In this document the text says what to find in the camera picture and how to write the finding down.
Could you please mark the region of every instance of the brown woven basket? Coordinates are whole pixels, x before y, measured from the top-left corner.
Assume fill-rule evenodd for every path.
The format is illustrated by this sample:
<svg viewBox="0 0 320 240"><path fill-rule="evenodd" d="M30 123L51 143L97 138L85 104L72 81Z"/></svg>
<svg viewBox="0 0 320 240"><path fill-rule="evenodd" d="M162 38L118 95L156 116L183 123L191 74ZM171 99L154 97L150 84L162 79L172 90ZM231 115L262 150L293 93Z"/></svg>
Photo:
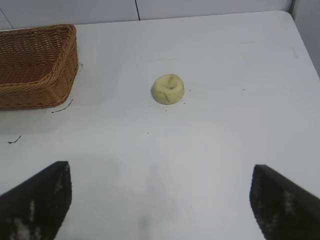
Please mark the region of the brown woven basket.
<svg viewBox="0 0 320 240"><path fill-rule="evenodd" d="M77 71L75 26L0 32L0 110L62 104Z"/></svg>

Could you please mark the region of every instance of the wall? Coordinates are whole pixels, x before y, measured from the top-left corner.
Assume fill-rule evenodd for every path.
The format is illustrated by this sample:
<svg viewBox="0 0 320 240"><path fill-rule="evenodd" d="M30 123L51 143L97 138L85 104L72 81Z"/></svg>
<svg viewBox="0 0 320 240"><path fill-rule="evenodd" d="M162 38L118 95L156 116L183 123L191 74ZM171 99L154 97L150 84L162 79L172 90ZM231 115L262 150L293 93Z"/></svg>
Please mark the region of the wall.
<svg viewBox="0 0 320 240"><path fill-rule="evenodd" d="M0 0L13 28L138 20L135 0Z"/></svg>
<svg viewBox="0 0 320 240"><path fill-rule="evenodd" d="M137 0L141 19L270 10L292 0ZM138 20L135 0L0 0L0 29Z"/></svg>
<svg viewBox="0 0 320 240"><path fill-rule="evenodd" d="M292 0L137 0L141 19L289 11Z"/></svg>
<svg viewBox="0 0 320 240"><path fill-rule="evenodd" d="M296 0L292 11L295 24L320 75L320 0Z"/></svg>

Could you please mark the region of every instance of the basket rim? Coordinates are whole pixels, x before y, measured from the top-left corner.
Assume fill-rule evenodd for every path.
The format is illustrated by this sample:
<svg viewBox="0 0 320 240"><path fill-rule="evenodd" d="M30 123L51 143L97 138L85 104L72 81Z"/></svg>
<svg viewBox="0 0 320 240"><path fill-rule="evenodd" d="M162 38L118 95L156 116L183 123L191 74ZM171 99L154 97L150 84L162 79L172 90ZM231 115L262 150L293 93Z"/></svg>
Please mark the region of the basket rim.
<svg viewBox="0 0 320 240"><path fill-rule="evenodd" d="M73 42L76 39L77 30L73 24L56 24L56 25L15 29L15 30L0 32L0 35L21 35L25 33L37 32L37 31L41 31L41 32L52 31L52 30L61 29L61 28L67 28L69 33L64 44L60 48L60 53L58 54L56 61L54 62L50 72L48 72L45 76L43 76L41 79L36 81L17 82L17 83L0 83L0 92L2 91L10 92L10 89L14 89L14 91L16 91L17 87L32 86L32 85L42 86L42 85L48 85L54 82L56 78L59 76L63 68L63 65L65 64L67 57L71 52L73 45L76 44Z"/></svg>

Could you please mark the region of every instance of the white table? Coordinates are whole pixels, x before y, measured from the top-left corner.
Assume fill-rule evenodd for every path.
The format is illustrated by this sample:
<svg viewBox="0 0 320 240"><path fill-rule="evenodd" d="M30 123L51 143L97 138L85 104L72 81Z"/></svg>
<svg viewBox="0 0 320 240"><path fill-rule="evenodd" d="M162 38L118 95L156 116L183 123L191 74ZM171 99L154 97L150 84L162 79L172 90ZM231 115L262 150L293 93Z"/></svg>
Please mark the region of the white table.
<svg viewBox="0 0 320 240"><path fill-rule="evenodd" d="M0 194L55 161L71 165L57 240L262 240L255 164L320 197L320 81L288 13L77 32L83 67L69 99L0 112ZM150 94L167 73L185 83L174 105Z"/></svg>

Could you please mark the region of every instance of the dough ball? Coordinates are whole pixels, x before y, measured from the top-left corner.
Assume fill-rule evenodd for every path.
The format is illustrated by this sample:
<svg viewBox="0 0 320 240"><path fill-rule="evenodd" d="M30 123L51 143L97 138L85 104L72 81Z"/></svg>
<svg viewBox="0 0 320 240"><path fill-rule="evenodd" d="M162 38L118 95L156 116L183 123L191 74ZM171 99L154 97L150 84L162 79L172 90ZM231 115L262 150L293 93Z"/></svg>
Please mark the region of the dough ball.
<svg viewBox="0 0 320 240"><path fill-rule="evenodd" d="M161 104L175 104L185 94L184 82L175 74L159 77L151 89L154 99Z"/></svg>

